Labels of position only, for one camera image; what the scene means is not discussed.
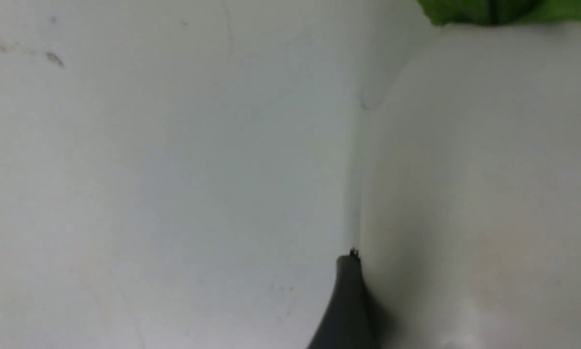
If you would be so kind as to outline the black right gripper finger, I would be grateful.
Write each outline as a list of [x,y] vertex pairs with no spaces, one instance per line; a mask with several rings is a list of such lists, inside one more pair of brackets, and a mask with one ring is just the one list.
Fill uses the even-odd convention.
[[336,260],[334,289],[309,349],[378,349],[356,248]]

